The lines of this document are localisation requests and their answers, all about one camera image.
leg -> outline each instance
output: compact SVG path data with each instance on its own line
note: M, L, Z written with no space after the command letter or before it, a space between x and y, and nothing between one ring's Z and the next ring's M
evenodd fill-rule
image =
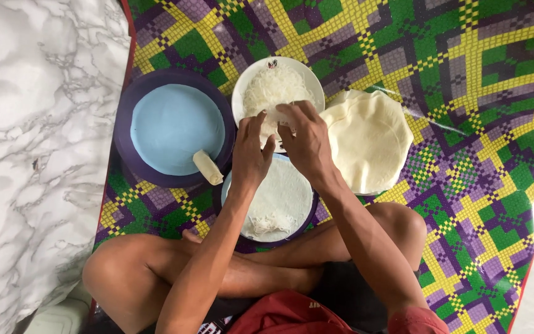
M158 319L170 285L198 245L147 234L116 237L88 259L83 279L88 292L127 334ZM219 297L261 297L283 289L310 292L321 269L270 267L233 257Z
M375 203L366 207L417 271L426 242L426 223L419 214L398 203ZM272 250L242 254L245 259L271 266L310 268L327 261L351 259L337 226L332 221Z

plaid plastic mat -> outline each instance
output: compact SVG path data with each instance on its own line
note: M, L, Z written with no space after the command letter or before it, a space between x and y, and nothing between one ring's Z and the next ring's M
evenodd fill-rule
M420 283L453 333L505 333L534 254L534 0L129 0L132 78L176 66L231 95L270 55L312 68L328 101L379 89L415 139L397 201L428 224ZM96 247L124 233L204 235L209 185L167 189L113 156ZM309 228L330 219L319 209ZM239 251L257 251L239 246Z

cream rice paper sheet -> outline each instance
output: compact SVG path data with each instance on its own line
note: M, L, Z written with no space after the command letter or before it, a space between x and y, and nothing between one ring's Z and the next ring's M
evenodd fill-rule
M376 195L395 185L413 141L399 102L378 90L350 90L320 116L333 162L354 194Z

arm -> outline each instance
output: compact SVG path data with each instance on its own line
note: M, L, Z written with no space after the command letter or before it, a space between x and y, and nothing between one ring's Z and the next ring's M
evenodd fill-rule
M389 316L406 306L427 308L409 263L386 232L351 192L331 158L327 125L309 102L279 105L297 129L280 125L290 161L327 204L360 274L388 309Z
M275 150L272 135L261 153L259 132L265 115L240 122L228 197L211 231L172 285L156 334L196 333L218 293L248 207L269 170Z

finger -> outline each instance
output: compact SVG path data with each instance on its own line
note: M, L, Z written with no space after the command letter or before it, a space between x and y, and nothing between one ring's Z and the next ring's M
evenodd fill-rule
M275 134L272 134L269 136L269 138L267 138L267 143L263 148L263 159L266 162L271 162L271 158L273 158L273 152L275 152Z
M298 106L302 113L305 114L306 117L313 122L316 122L320 118L319 114L317 114L316 112L315 106L313 106L310 101L293 101L292 105Z
M293 105L277 105L275 106L279 112L283 113L291 121L292 126L298 127L299 124L305 123L308 121L308 117L300 110L300 107Z
M292 129L289 126L278 124L277 133L281 137L281 141L284 144L284 148L286 148L286 145L292 144L294 140L294 135L292 133Z
M253 119L250 121L250 125L248 126L249 138L256 138L257 140L259 139L259 136L261 135L261 125L263 124L265 117L267 117L267 112L265 110L259 112L256 117L253 117Z
M238 140L246 138L248 132L248 124L250 123L250 117L242 118L238 123Z

